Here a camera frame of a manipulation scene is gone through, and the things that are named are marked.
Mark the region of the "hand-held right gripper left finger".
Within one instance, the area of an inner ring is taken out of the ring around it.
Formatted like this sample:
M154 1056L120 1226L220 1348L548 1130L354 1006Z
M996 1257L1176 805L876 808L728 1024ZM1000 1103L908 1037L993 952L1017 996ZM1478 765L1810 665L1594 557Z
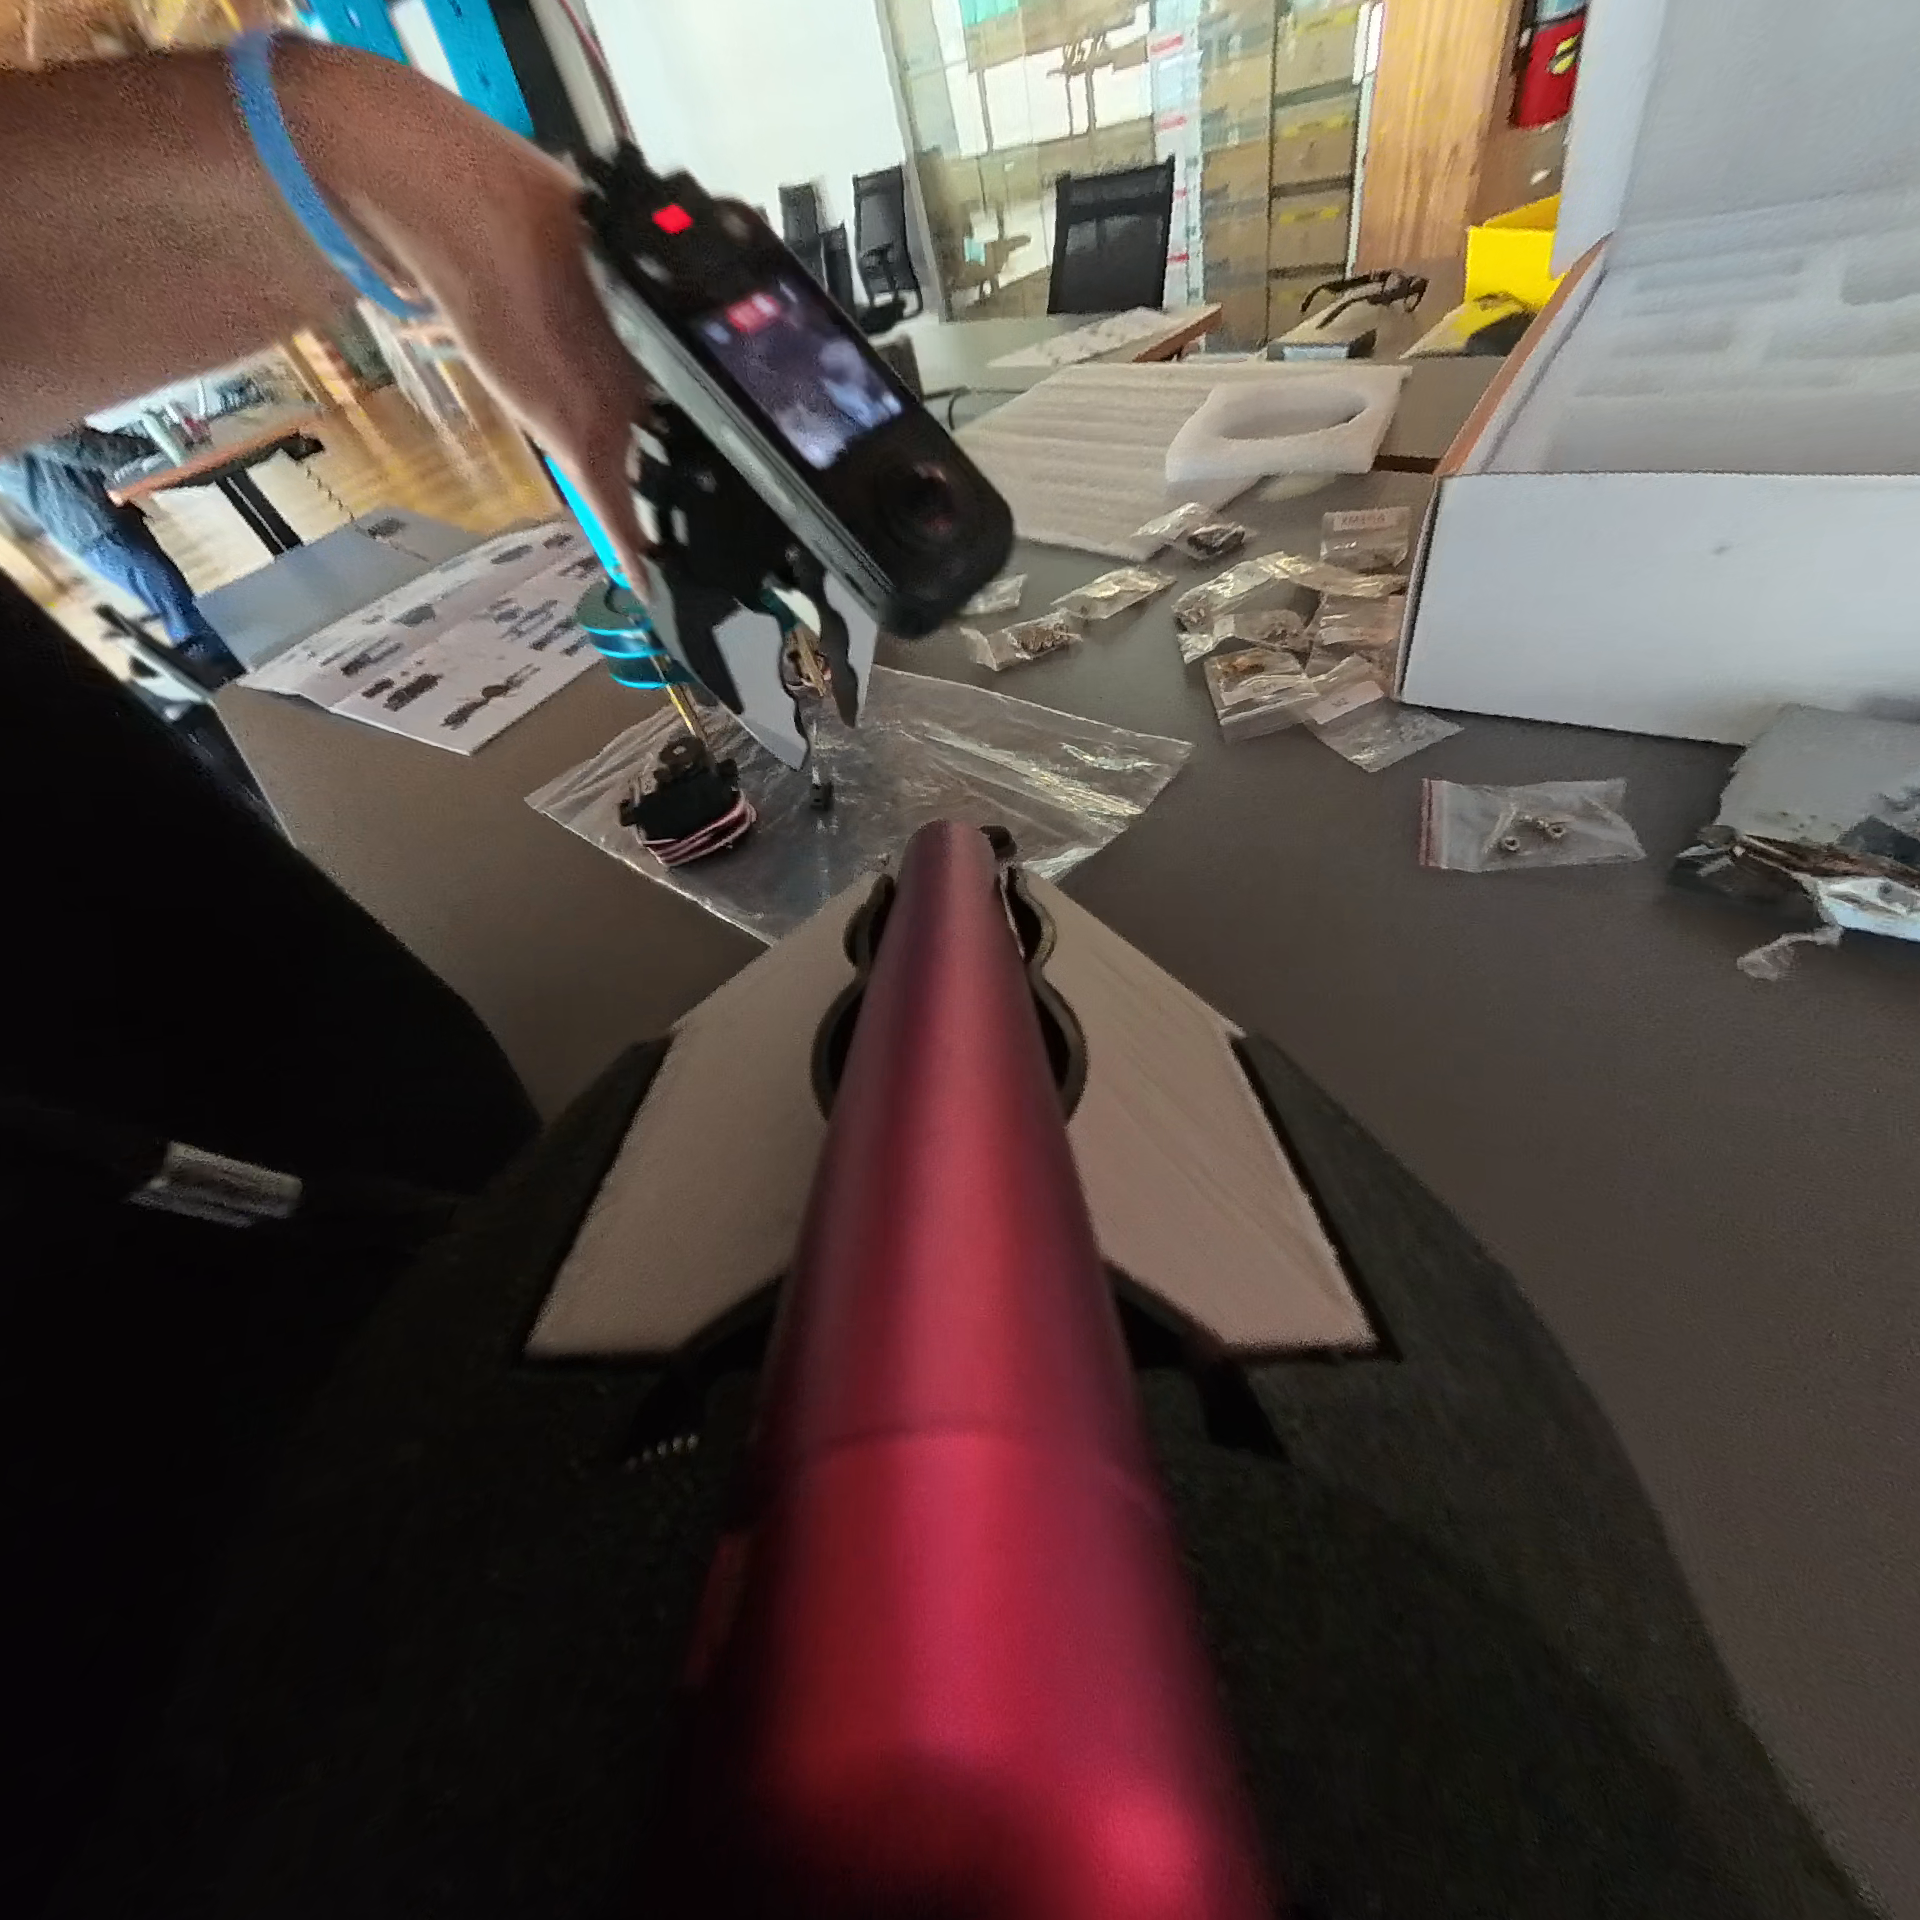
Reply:
M660 1360L779 1279L825 1143L811 1050L871 890L852 881L674 1021L531 1360Z

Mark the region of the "blue wristband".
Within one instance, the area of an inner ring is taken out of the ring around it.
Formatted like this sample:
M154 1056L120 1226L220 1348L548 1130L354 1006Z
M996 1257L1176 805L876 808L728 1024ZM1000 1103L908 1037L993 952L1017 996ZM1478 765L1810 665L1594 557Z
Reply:
M278 89L274 57L279 46L281 34L278 30L250 30L225 47L232 95L265 177L296 225L361 301L403 324L436 319L440 308L432 301L406 293L391 273L378 266L305 166Z

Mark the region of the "small red-zip screw bag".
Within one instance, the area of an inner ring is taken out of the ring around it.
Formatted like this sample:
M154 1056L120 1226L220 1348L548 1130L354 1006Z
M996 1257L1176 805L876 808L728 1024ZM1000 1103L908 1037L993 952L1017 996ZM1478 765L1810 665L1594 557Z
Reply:
M1426 778L1419 863L1433 872L1543 872L1642 862L1623 805L1623 778Z

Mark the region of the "white foam sheet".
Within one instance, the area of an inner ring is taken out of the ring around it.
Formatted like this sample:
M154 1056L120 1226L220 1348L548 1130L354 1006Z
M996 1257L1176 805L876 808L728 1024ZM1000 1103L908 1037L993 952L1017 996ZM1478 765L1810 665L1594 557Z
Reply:
M1215 383L1259 360L1065 367L967 424L961 442L1009 502L1020 538L1151 559L1159 548L1144 528L1180 508L1216 512L1263 482L1307 488L1337 477L1169 485L1167 453L1180 428Z

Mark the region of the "grey desk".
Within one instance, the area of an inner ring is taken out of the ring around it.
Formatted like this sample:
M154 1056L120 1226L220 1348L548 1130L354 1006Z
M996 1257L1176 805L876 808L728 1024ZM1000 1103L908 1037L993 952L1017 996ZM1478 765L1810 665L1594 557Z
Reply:
M1915 1914L1915 956L1740 973L1767 930L1664 879L1727 749L1223 743L1159 607L887 661L1192 741L1071 890L1294 1060L1348 1209L1419 1184L1527 1304L1426 1269L1400 1360L1258 1378L1283 1460L1147 1378L1299 1906ZM1644 860L1426 870L1426 778L1623 778Z

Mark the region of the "silver metal clip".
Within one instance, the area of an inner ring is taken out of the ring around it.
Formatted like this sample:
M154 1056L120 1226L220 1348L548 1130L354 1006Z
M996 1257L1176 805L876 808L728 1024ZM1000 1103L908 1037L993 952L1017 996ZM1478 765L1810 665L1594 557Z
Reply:
M129 1193L127 1204L250 1230L294 1218L302 1199L305 1184L294 1172L171 1141L163 1146L154 1172Z

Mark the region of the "person's left forearm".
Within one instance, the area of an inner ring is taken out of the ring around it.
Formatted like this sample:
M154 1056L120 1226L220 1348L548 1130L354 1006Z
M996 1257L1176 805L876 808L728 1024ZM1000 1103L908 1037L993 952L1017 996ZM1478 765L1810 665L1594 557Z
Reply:
M223 54L6 73L6 450L350 303L262 165Z

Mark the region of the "pile of small screw bags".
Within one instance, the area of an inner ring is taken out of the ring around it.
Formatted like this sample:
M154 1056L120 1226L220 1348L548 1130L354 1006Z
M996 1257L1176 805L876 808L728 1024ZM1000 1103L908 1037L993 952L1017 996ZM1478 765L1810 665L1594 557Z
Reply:
M1032 665L1121 616L1163 609L1228 741L1302 729L1382 773L1458 735L1404 703L1400 666L1411 554L1404 508L1328 512L1313 550L1259 550L1248 522L1184 502L1134 537L1136 554L1025 609L1025 575L976 592L958 616L974 657Z

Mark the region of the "red wall cabinet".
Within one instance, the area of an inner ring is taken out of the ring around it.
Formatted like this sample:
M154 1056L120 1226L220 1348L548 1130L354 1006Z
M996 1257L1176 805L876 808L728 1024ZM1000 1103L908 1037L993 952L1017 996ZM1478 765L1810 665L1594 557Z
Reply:
M1553 128L1574 110L1588 2L1520 2L1508 126Z

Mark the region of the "red screwdriver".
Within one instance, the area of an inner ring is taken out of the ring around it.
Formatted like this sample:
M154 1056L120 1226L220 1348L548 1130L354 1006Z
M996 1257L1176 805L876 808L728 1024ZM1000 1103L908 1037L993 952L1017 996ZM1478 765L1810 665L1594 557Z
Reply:
M652 1914L1278 1914L991 837L903 854Z

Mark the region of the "white foam box insert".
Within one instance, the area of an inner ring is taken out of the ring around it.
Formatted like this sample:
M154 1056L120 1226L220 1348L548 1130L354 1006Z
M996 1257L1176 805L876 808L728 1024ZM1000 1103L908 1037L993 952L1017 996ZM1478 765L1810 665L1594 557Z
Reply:
M1540 389L1564 473L1915 473L1915 229L1609 270Z

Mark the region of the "large clear plastic bag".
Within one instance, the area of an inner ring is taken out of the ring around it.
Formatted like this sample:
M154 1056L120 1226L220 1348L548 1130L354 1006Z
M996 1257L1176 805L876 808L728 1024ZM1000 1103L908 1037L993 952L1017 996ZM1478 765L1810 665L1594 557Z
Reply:
M935 821L1004 826L1035 876L1059 879L1144 813L1194 752L1170 735L879 665L862 725L825 725L832 802L814 807L808 773L786 768L726 709L705 719L756 812L731 850L667 869L617 818L679 729L671 709L539 785L529 807L761 944L892 865Z

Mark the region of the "orange and white cardboard box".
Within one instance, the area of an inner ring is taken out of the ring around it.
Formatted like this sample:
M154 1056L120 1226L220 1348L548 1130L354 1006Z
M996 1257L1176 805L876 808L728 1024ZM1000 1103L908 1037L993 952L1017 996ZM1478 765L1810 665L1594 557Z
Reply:
M1609 270L1915 229L1919 5L1594 5L1553 265L1441 464L1414 703L1744 745L1915 718L1915 473L1550 470L1553 360Z

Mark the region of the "black servo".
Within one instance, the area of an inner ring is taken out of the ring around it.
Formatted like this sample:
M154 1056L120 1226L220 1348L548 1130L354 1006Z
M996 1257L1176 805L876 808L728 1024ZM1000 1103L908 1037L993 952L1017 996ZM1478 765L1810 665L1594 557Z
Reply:
M682 735L658 753L649 782L636 782L620 802L617 823L647 856L674 870L748 840L756 807L742 785L734 756L715 756Z

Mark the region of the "blue toy robot base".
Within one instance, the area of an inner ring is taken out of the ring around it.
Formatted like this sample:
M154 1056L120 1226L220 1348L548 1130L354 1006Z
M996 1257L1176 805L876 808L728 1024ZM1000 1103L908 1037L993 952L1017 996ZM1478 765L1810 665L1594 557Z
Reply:
M607 526L566 476L559 458L542 445L536 450L547 477L560 494L607 575L601 585L586 592L575 616L576 626L607 661L610 678L617 686L658 689L673 700L688 696L692 677L663 644L647 605L636 593L620 562Z

